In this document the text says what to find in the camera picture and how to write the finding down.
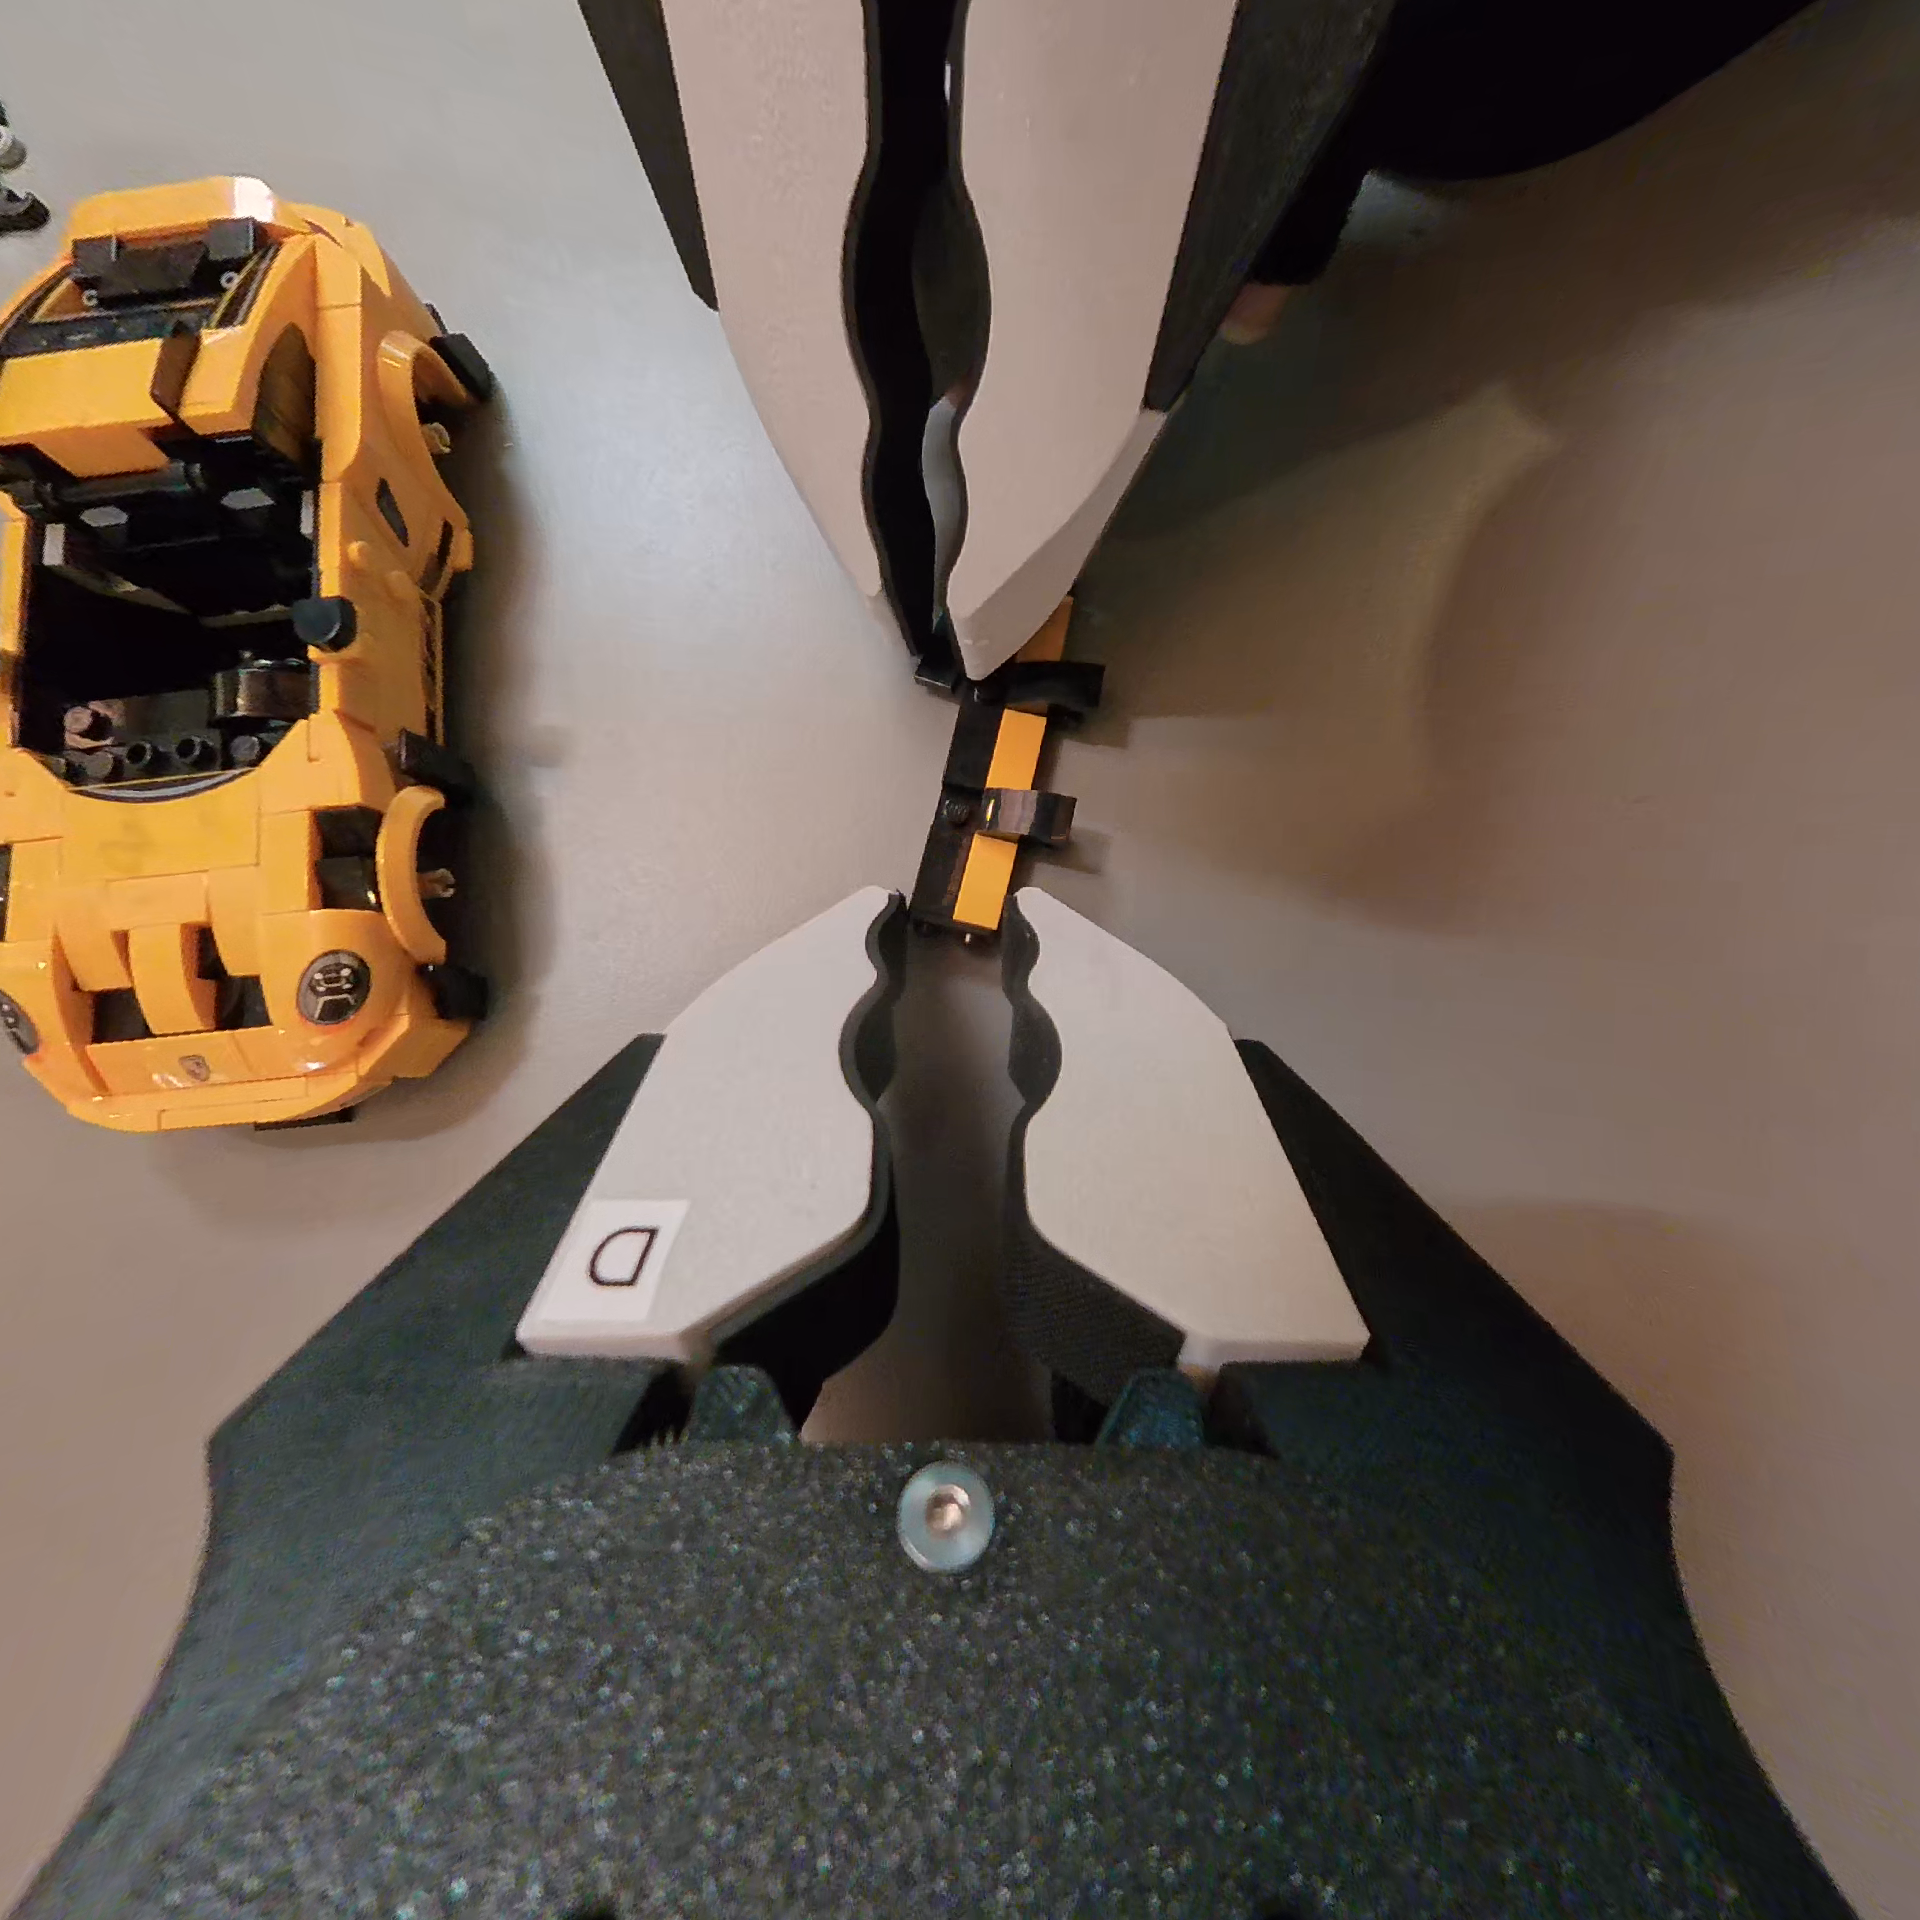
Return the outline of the black and yellow lego strip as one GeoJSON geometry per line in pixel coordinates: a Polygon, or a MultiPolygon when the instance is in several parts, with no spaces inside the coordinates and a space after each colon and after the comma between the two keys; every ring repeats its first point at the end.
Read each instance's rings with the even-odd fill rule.
{"type": "Polygon", "coordinates": [[[950,737],[908,899],[920,929],[994,941],[1023,864],[1071,841],[1077,798],[1046,779],[1105,679],[1101,663],[1071,655],[1071,615],[1066,591],[1008,663],[950,682],[950,737]]]}

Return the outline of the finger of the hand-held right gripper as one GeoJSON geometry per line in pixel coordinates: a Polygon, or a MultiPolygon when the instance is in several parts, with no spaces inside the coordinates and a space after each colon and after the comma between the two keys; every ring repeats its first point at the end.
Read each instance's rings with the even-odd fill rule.
{"type": "Polygon", "coordinates": [[[662,7],[716,311],[852,587],[946,664],[916,241],[949,152],[954,5],[662,7]]]}
{"type": "Polygon", "coordinates": [[[957,158],[990,278],[946,605],[986,679],[1046,624],[1162,426],[1145,383],[1234,1],[974,1],[957,158]]]}

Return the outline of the yellow lego car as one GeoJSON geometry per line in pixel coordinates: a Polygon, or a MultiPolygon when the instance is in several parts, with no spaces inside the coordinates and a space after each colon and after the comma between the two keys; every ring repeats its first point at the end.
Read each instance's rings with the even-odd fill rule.
{"type": "Polygon", "coordinates": [[[486,1015],[442,461],[492,393],[368,225],[249,175],[85,199],[4,307],[4,1034],[65,1113],[336,1119],[486,1015]]]}

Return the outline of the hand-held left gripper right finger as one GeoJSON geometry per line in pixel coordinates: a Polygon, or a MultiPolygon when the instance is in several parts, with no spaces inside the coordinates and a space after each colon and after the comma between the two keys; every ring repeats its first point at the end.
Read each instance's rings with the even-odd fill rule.
{"type": "Polygon", "coordinates": [[[1016,1113],[1006,1310],[1050,1406],[1142,1373],[1351,1371],[1369,1328],[1223,1017],[1161,962],[1023,886],[1001,985],[1016,1113]]]}

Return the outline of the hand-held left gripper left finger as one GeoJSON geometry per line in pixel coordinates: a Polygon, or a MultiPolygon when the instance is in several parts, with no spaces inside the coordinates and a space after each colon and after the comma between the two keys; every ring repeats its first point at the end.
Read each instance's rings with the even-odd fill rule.
{"type": "Polygon", "coordinates": [[[904,931],[900,893],[861,886],[668,1026],[519,1319],[526,1353],[748,1365],[808,1417],[898,1302],[880,1102],[904,931]]]}

